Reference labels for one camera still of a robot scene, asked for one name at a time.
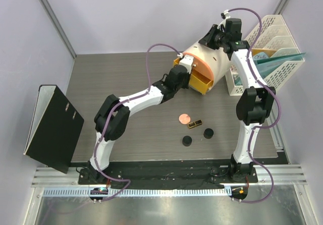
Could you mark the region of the orange top drawer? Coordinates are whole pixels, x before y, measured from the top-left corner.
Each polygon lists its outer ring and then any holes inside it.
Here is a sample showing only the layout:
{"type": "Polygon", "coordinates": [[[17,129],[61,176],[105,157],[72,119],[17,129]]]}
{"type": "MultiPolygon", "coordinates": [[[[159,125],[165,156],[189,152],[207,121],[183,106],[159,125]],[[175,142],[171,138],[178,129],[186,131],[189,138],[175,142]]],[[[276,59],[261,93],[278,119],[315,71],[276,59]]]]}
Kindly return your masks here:
{"type": "Polygon", "coordinates": [[[213,71],[205,61],[191,53],[185,52],[183,54],[189,54],[194,57],[194,65],[192,71],[196,70],[198,73],[202,74],[206,78],[210,80],[214,79],[213,71]]]}

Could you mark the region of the yellow drawer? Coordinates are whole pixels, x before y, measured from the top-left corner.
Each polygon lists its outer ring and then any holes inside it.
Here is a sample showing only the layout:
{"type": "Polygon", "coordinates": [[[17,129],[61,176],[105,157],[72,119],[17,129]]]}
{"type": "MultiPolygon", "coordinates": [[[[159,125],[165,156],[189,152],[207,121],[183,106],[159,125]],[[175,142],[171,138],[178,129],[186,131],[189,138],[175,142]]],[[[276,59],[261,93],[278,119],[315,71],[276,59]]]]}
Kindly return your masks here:
{"type": "Polygon", "coordinates": [[[202,74],[198,73],[196,70],[192,71],[189,86],[201,93],[202,95],[205,95],[209,90],[211,90],[213,84],[214,79],[210,80],[202,74]]]}

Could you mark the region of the cream cylindrical drawer organizer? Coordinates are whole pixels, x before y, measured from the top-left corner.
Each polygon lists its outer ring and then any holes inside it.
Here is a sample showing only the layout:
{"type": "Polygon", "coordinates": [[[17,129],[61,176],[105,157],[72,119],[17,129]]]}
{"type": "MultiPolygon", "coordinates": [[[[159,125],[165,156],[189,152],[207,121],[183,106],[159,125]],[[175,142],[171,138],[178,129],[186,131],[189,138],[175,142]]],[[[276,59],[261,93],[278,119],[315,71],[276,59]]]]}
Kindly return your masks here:
{"type": "Polygon", "coordinates": [[[229,70],[229,67],[231,65],[227,54],[223,52],[222,48],[213,50],[213,49],[210,49],[206,46],[199,44],[198,42],[195,42],[192,46],[190,46],[188,49],[186,49],[183,53],[185,53],[185,52],[191,53],[191,54],[201,58],[203,61],[205,61],[209,65],[209,67],[212,69],[213,75],[214,75],[213,87],[226,74],[226,72],[229,70]]]}

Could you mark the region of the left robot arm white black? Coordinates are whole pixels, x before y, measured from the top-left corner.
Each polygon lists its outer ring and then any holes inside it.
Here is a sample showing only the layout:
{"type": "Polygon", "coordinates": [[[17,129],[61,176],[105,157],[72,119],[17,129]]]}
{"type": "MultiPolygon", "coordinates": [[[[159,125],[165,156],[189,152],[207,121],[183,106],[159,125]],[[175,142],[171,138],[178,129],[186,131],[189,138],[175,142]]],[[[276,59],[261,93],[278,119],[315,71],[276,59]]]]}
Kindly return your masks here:
{"type": "Polygon", "coordinates": [[[113,145],[125,132],[129,118],[148,107],[172,99],[180,89],[187,89],[191,71],[183,65],[175,65],[163,78],[138,93],[116,97],[109,95],[94,118],[96,144],[88,162],[90,178],[96,184],[107,180],[113,145]]]}

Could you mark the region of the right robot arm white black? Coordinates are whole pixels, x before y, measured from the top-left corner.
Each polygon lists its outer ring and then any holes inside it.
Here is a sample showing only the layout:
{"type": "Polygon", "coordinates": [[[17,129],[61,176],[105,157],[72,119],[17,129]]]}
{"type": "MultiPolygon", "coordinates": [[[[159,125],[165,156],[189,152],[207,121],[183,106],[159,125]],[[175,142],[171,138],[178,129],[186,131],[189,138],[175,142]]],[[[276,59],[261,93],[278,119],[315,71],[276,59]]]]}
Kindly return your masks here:
{"type": "Polygon", "coordinates": [[[252,175],[253,151],[258,131],[272,110],[273,87],[268,87],[258,72],[247,41],[241,39],[242,21],[237,18],[225,19],[221,25],[213,25],[199,43],[227,55],[228,66],[234,65],[240,77],[244,92],[236,105],[240,121],[238,142],[228,166],[228,176],[233,182],[242,182],[252,175]]]}

